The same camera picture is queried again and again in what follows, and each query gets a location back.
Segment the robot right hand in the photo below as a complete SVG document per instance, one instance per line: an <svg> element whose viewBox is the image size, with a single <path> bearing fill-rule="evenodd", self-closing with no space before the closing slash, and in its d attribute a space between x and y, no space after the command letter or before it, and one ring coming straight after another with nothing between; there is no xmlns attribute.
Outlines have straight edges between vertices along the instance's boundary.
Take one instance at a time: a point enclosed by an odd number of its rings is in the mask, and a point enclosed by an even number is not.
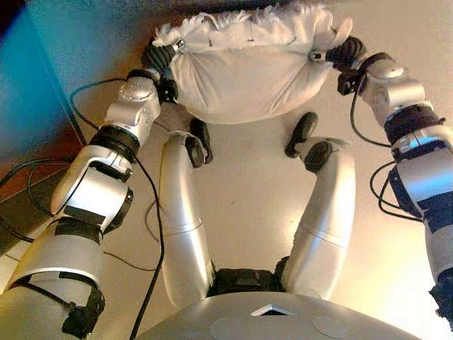
<svg viewBox="0 0 453 340"><path fill-rule="evenodd" d="M364 43L350 36L339 46L327 51L312 50L309 59L316 63L331 63L339 72L348 72L367 54Z"/></svg>

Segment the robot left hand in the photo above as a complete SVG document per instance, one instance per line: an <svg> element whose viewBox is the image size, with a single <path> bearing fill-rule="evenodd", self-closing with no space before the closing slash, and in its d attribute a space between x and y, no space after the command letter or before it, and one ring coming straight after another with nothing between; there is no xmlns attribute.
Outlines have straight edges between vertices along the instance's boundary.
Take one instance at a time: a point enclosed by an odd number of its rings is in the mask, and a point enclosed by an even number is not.
<svg viewBox="0 0 453 340"><path fill-rule="evenodd" d="M142 66L162 76L171 61L185 47L185 41L177 38L170 45L155 45L155 40L150 40L141 56Z"/></svg>

